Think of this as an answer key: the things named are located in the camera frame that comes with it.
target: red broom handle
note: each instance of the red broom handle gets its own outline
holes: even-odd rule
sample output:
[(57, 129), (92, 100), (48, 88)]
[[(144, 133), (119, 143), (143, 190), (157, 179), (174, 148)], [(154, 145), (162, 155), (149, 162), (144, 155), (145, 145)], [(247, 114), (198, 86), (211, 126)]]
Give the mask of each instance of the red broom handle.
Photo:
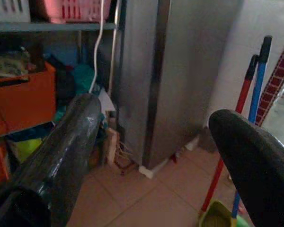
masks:
[[(250, 64), (249, 64), (249, 68), (246, 72), (244, 83), (242, 85), (240, 96), (239, 96), (239, 99), (238, 99), (238, 102), (237, 102), (236, 112), (238, 112), (238, 113), (242, 113), (242, 110), (243, 110), (243, 107), (244, 107), (244, 104), (245, 104), (245, 101), (246, 101), (246, 98), (247, 98), (247, 95), (248, 95), (248, 91), (249, 91), (249, 88), (250, 88), (250, 84), (251, 84), (251, 81), (253, 79), (253, 75), (254, 75), (255, 70), (256, 70), (257, 62), (258, 62), (258, 56), (253, 55), (252, 58), (251, 58)], [(219, 178), (221, 176), (221, 172), (223, 170), (223, 167), (224, 167), (224, 163), (223, 163), (222, 158), (220, 157), (218, 165), (217, 165), (215, 173), (214, 173), (214, 176), (213, 176), (213, 180), (211, 182), (211, 185), (208, 189), (205, 201), (204, 201), (203, 206), (201, 208), (201, 212), (207, 211), (210, 200), (213, 197), (214, 190), (215, 190), (215, 188), (218, 184)]]

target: beige floor tile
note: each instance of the beige floor tile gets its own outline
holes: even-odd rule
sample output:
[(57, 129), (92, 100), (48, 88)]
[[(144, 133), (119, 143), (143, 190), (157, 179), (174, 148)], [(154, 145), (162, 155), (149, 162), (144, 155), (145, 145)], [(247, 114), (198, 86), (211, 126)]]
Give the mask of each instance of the beige floor tile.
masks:
[(200, 210), (211, 179), (207, 172), (187, 159), (162, 182), (196, 210)]
[(175, 172), (175, 170), (180, 168), (186, 161), (187, 158), (184, 155), (180, 156), (177, 159), (177, 163), (174, 163), (174, 161), (169, 160), (168, 163), (157, 172), (156, 177), (160, 181), (166, 180), (172, 175), (173, 172)]
[(148, 179), (137, 170), (121, 176), (108, 165), (93, 172), (98, 181), (110, 192), (122, 209), (126, 209), (148, 193), (157, 184), (157, 179)]
[(229, 172), (228, 172), (226, 166), (224, 166), (224, 168), (223, 168), (219, 182), (223, 182), (228, 187), (231, 187), (231, 188), (234, 187), (232, 180), (229, 178)]
[(120, 206), (110, 194), (92, 175), (88, 175), (67, 227), (104, 227), (120, 213)]
[(221, 201), (229, 210), (232, 210), (235, 191), (236, 188), (234, 185), (228, 186), (223, 182), (219, 182), (213, 198)]
[(108, 227), (194, 227), (196, 223), (196, 210), (159, 184)]
[(214, 174), (220, 158), (218, 152), (210, 153), (199, 147), (193, 151), (187, 150), (184, 155), (205, 170), (209, 175)]

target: white wall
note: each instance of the white wall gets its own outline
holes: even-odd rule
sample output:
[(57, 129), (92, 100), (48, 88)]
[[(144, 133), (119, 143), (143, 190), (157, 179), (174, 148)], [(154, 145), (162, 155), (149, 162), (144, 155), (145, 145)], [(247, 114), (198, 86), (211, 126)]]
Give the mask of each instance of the white wall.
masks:
[[(284, 48), (284, 0), (244, 0), (228, 37), (208, 117), (218, 109), (235, 108), (250, 58), (252, 54), (259, 53), (266, 35), (273, 36), (273, 43), (262, 89)], [(250, 88), (243, 109), (245, 117), (249, 113), (253, 84)]]

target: white cable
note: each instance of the white cable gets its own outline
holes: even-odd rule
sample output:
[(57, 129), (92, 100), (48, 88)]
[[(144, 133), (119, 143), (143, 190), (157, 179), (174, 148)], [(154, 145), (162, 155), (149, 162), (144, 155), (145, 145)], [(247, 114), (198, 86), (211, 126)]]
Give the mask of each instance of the white cable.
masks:
[(102, 34), (103, 34), (103, 25), (104, 25), (104, 1), (105, 0), (101, 0), (101, 20), (100, 20), (100, 31), (99, 31), (99, 36), (97, 38), (96, 44), (95, 44), (95, 49), (94, 49), (94, 70), (95, 70), (95, 75), (93, 78), (93, 81), (90, 85), (90, 89), (89, 89), (89, 93), (92, 92), (96, 79), (97, 79), (97, 75), (98, 75), (98, 68), (97, 68), (97, 52), (98, 52), (98, 47), (99, 44), (101, 42), (101, 38), (102, 38)]

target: white basket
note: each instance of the white basket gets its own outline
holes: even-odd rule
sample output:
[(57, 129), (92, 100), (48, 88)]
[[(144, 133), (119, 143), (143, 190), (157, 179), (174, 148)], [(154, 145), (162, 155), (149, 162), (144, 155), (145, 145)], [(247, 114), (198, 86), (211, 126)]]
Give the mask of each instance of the white basket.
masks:
[(30, 22), (28, 0), (0, 0), (0, 22)]

